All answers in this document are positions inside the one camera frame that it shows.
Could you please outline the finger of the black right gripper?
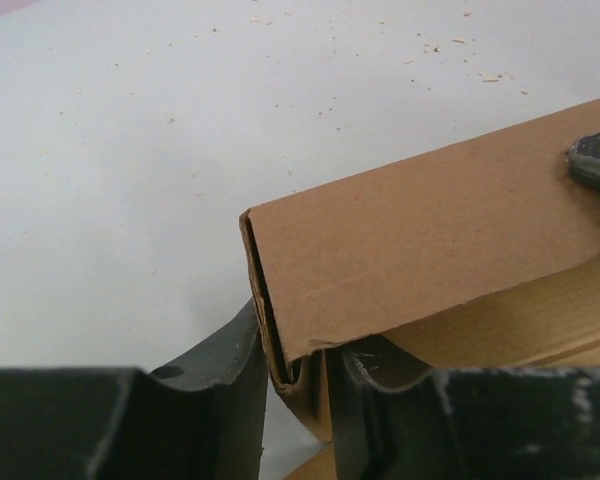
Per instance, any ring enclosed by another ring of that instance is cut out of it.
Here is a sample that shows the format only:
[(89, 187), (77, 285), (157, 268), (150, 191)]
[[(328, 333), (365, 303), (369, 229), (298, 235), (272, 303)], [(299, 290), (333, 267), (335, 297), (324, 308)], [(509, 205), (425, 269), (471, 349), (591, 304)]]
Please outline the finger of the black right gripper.
[(568, 150), (567, 166), (572, 179), (600, 191), (600, 132), (573, 142)]

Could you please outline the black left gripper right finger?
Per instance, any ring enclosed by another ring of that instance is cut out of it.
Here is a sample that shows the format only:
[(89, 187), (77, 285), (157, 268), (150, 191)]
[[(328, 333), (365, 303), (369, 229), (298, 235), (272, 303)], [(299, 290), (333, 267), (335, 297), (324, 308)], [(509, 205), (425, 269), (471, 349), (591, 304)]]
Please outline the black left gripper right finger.
[(600, 479), (600, 367), (434, 368), (381, 336), (325, 360), (341, 479)]

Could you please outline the brown cardboard box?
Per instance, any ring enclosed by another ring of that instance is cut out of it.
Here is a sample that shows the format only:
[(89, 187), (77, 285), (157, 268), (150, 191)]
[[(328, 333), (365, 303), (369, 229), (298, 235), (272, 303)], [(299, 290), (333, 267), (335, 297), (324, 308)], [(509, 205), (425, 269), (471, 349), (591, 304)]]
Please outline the brown cardboard box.
[(600, 191), (568, 172), (600, 99), (247, 210), (277, 393), (336, 474), (325, 354), (381, 336), (434, 368), (600, 367)]

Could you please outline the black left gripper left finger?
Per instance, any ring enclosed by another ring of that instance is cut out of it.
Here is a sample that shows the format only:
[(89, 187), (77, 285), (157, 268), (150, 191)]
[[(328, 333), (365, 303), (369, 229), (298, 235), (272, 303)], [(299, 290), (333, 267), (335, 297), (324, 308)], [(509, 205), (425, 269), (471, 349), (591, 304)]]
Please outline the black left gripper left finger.
[(255, 479), (267, 383), (252, 303), (151, 372), (0, 368), (0, 479)]

